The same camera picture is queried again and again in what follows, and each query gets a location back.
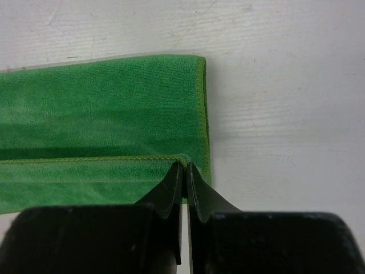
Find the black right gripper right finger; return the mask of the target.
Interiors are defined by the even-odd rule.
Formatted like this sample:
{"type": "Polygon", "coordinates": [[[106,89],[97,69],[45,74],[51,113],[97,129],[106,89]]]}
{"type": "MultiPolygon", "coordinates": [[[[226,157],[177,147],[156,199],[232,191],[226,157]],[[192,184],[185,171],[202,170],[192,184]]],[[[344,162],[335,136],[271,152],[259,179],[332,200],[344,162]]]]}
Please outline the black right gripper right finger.
{"type": "Polygon", "coordinates": [[[186,168],[192,273],[363,273],[346,223],[328,212],[242,211],[186,168]]]}

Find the green microfiber towel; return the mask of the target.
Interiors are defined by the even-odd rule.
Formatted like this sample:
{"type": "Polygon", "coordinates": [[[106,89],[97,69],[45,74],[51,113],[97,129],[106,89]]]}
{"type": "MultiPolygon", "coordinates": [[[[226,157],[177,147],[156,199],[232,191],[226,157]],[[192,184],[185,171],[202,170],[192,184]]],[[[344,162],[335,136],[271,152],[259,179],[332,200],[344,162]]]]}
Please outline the green microfiber towel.
{"type": "Polygon", "coordinates": [[[1,74],[1,212],[134,203],[170,166],[211,180],[206,59],[147,55],[1,74]]]}

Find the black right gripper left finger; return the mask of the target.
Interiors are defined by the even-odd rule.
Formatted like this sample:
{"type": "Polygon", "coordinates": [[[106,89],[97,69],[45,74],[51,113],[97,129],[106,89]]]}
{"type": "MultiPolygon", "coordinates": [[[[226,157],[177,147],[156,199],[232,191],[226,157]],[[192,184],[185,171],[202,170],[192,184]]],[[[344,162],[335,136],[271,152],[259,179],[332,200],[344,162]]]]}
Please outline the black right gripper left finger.
{"type": "Polygon", "coordinates": [[[34,207],[1,244],[2,273],[176,273],[183,166],[135,204],[34,207]]]}

